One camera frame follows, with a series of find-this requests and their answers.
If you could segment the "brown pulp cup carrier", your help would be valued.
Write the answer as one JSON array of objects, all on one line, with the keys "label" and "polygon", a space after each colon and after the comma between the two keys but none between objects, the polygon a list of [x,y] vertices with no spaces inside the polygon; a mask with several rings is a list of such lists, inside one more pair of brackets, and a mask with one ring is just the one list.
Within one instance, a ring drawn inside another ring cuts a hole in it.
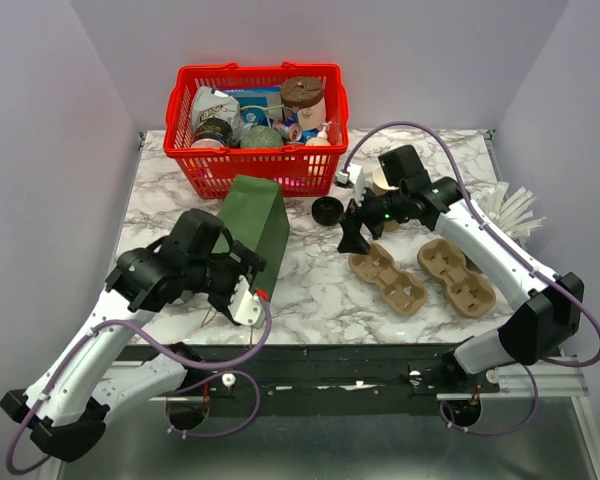
[{"label": "brown pulp cup carrier", "polygon": [[392,255],[378,243],[369,253],[350,254],[350,269],[363,281],[376,286],[385,303],[396,313],[415,314],[427,301],[426,286],[413,274],[396,267]]}]

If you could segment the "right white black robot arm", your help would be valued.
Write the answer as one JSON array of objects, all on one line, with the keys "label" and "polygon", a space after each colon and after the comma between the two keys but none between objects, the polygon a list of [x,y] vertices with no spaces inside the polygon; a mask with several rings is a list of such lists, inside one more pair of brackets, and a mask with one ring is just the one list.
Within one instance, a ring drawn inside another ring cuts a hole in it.
[{"label": "right white black robot arm", "polygon": [[550,354],[579,328],[578,303],[582,280],[573,273],[559,275],[536,261],[495,226],[477,203],[465,199],[458,181],[431,180],[411,145],[379,158],[390,187],[376,195],[367,187],[363,171],[350,165],[337,174],[339,183],[353,189],[340,224],[341,253],[366,254],[369,243],[361,234],[382,235],[386,223],[416,220],[468,256],[499,289],[511,307],[511,318],[498,328],[474,336],[446,355],[440,379],[460,392],[477,373],[510,363],[532,365]]}]

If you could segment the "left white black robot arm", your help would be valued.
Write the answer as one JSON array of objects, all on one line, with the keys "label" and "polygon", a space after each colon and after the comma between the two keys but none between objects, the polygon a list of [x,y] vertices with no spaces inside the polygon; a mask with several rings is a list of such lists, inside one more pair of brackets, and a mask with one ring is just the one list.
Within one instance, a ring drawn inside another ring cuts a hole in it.
[{"label": "left white black robot arm", "polygon": [[32,385],[7,392],[2,410],[46,459],[73,462],[120,416],[159,394],[189,395],[220,378],[231,386],[243,355],[203,361],[183,344],[164,345],[144,326],[183,293],[204,293],[235,325],[272,326],[264,294],[253,287],[266,260],[204,210],[180,216],[169,235],[122,254],[92,312],[53,365]]}]

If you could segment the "green kraft paper bag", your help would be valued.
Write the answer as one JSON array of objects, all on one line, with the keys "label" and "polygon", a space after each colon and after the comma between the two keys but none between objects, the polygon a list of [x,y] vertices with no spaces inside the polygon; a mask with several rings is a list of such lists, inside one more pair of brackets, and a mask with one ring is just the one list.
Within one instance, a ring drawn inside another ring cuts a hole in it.
[{"label": "green kraft paper bag", "polygon": [[[231,235],[228,243],[221,236],[214,253],[227,253],[234,242],[241,242],[266,261],[265,270],[259,273],[251,287],[259,299],[272,299],[283,256],[286,250],[290,225],[280,185],[272,180],[237,176],[226,196],[218,218]],[[231,323],[229,310],[217,310]]]}]

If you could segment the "brown paper coffee cup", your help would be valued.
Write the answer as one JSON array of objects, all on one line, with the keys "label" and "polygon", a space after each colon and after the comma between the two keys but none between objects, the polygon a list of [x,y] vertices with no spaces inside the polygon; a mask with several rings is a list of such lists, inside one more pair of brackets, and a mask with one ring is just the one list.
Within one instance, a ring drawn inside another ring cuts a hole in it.
[{"label": "brown paper coffee cup", "polygon": [[399,227],[400,227],[399,223],[395,220],[392,220],[392,221],[386,222],[384,224],[383,231],[391,233],[391,232],[397,231],[399,229]]}]

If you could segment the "red plastic shopping basket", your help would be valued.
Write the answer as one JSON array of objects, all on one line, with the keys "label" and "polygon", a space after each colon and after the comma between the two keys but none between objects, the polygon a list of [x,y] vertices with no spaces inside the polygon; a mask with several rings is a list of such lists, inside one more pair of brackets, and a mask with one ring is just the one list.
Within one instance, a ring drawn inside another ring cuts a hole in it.
[{"label": "red plastic shopping basket", "polygon": [[[295,76],[321,80],[325,90],[328,146],[284,145],[279,149],[194,148],[191,107],[199,88],[268,87]],[[341,69],[333,63],[279,66],[188,65],[178,71],[165,114],[163,149],[175,160],[199,197],[224,197],[238,175],[275,180],[288,197],[319,197],[333,183],[341,156],[349,146],[349,109]]]}]

